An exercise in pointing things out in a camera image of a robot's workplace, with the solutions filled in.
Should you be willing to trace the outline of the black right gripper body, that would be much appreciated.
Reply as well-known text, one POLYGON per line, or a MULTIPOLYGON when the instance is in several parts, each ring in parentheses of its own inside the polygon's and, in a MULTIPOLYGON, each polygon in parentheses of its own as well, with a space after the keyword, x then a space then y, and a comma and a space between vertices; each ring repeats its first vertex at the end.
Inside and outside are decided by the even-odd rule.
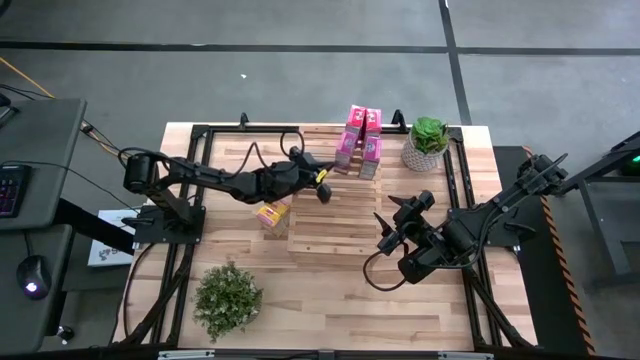
POLYGON ((435 204, 433 194, 430 191, 422 191, 415 197, 417 201, 414 208, 399 206, 394 213, 393 225, 388 224, 395 230, 395 234, 393 237, 381 238, 377 244, 379 251, 389 256, 398 246, 409 240, 417 246, 415 257, 418 261, 421 261, 423 256, 426 256, 426 261, 431 261, 431 253, 434 253, 435 261, 450 261, 451 251, 446 248, 439 227, 432 226, 423 217, 423 213, 435 204))

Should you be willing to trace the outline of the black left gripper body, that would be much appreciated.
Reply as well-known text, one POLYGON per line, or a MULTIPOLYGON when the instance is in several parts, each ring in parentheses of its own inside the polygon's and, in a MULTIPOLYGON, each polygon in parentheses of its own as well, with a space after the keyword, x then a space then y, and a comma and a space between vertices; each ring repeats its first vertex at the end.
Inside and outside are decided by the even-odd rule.
POLYGON ((323 175, 313 167, 317 159, 310 152, 303 152, 297 146, 290 148, 288 158, 293 163, 293 169, 288 172, 291 184, 285 194, 293 195, 303 189, 314 189, 320 202, 327 204, 331 199, 332 190, 328 184, 324 183, 328 174, 323 175))

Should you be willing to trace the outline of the magenta cereal box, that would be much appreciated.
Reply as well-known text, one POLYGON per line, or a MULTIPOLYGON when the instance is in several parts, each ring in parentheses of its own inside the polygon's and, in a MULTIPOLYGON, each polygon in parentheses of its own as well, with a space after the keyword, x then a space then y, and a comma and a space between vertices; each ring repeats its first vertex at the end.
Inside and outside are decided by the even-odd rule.
POLYGON ((335 166, 336 172, 347 174, 350 169, 350 163, 354 151, 357 147, 359 137, 349 131, 344 131, 341 134, 340 140, 335 150, 335 166))
POLYGON ((379 136, 367 136, 362 143, 362 165, 359 178, 372 180, 380 163, 382 139, 379 136))

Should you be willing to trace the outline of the wooden slatted shelf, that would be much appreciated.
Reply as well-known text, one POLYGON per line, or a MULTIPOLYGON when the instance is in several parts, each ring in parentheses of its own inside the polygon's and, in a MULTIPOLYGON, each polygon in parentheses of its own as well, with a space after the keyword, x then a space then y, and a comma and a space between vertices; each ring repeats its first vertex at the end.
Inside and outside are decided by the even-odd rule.
POLYGON ((376 251, 382 210, 381 173, 361 179, 362 150, 356 148, 347 172, 332 170, 324 183, 332 190, 321 204, 313 189, 292 200, 287 250, 300 265, 357 269, 376 251))

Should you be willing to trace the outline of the succulent in white patterned pot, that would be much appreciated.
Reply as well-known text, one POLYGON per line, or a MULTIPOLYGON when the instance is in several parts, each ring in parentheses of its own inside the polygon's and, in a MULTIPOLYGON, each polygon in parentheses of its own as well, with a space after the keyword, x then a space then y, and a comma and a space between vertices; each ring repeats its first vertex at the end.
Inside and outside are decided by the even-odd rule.
POLYGON ((441 120, 420 117, 412 125, 401 159, 411 170, 426 172, 436 167, 449 147, 448 127, 441 120))

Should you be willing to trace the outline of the black mat with hazard stripe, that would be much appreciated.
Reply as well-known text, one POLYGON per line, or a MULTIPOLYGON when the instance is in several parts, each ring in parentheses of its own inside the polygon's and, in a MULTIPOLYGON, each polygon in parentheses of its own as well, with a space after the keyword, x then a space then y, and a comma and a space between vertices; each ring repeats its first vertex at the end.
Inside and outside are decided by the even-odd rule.
POLYGON ((519 333, 543 350, 593 355, 595 345, 549 200, 545 196, 525 200, 510 220, 536 233, 517 253, 487 250, 495 300, 519 333))

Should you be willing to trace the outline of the bushy green plant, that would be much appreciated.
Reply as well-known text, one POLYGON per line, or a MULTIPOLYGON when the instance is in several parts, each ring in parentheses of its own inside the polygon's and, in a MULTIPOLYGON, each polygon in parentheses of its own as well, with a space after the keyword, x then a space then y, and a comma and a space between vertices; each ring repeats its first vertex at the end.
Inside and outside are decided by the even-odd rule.
POLYGON ((233 261, 208 269, 192 298, 194 321, 212 343, 228 333, 244 332, 262 308, 263 290, 254 276, 238 268, 233 261))

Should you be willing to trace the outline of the black metal stand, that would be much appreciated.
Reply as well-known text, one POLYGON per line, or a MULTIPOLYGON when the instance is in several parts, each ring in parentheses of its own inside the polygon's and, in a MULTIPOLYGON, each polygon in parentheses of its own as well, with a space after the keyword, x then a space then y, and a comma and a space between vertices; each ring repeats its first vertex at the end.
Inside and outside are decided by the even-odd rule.
POLYGON ((608 260, 611 273, 587 284, 589 290, 640 284, 640 267, 634 269, 625 252, 627 245, 640 247, 640 177, 617 174, 639 147, 640 139, 629 142, 620 152, 607 152, 555 192, 557 196, 580 192, 601 253, 608 260))

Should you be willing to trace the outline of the white printed booklet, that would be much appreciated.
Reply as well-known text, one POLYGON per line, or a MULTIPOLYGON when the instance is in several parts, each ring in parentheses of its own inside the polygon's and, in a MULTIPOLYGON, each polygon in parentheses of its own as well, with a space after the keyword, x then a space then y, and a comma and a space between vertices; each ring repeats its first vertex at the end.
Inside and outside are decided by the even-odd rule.
MULTIPOLYGON (((134 210, 100 210, 98 217, 106 222, 121 228, 122 230, 134 234, 135 229, 126 226, 123 222, 123 218, 134 217, 136 212, 134 210)), ((108 247, 104 243, 93 240, 87 260, 89 267, 106 267, 106 266, 120 266, 130 265, 133 261, 133 256, 115 248, 108 247)))

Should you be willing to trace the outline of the black support beam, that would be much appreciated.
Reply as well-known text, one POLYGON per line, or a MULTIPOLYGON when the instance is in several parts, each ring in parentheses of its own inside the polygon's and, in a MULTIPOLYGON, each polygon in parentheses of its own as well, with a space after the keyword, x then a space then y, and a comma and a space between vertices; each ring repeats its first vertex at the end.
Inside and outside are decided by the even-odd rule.
POLYGON ((70 225, 77 233, 126 254, 134 254, 132 234, 65 199, 59 200, 53 223, 70 225))

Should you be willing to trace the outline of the black device with green light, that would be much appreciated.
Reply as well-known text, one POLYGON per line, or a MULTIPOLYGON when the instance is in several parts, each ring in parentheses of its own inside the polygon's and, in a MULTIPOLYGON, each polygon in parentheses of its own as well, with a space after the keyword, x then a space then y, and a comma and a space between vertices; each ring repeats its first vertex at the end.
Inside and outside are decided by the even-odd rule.
MULTIPOLYGON (((613 146, 609 153, 617 153, 620 152, 621 148, 624 147, 629 142, 633 142, 635 140, 640 139, 640 131, 637 131, 630 137, 621 141, 620 143, 613 146)), ((640 177, 640 147, 634 152, 634 156, 631 160, 624 162, 618 169, 617 174, 624 177, 640 177)))

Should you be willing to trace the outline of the grey desk top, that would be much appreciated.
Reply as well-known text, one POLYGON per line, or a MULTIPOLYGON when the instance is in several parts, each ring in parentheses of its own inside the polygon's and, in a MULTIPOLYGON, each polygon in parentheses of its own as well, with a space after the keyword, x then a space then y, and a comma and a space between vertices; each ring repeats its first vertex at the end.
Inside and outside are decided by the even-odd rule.
POLYGON ((36 352, 57 331, 74 235, 69 225, 0 232, 0 355, 36 352), (42 299, 29 298, 18 284, 19 264, 30 255, 41 256, 50 275, 49 292, 42 299))
POLYGON ((81 99, 18 101, 2 117, 0 167, 28 165, 31 175, 18 216, 0 218, 0 231, 53 223, 85 111, 81 99))

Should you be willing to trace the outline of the black computer mouse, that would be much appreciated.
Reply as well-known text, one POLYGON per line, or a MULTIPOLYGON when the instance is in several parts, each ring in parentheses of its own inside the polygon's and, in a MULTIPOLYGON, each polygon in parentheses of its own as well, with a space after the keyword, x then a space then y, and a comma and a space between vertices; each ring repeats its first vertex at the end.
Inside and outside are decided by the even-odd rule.
POLYGON ((16 280, 24 295, 32 300, 45 298, 51 288, 51 275, 46 259, 41 255, 30 255, 21 261, 16 270, 16 280))

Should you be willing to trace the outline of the black backlit keyboard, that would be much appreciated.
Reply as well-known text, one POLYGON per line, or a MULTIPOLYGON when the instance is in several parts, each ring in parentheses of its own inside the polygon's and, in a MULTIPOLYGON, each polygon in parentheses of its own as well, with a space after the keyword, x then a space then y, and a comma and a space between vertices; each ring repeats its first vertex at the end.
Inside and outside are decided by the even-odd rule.
POLYGON ((31 175, 28 165, 0 167, 0 218, 18 216, 31 175))

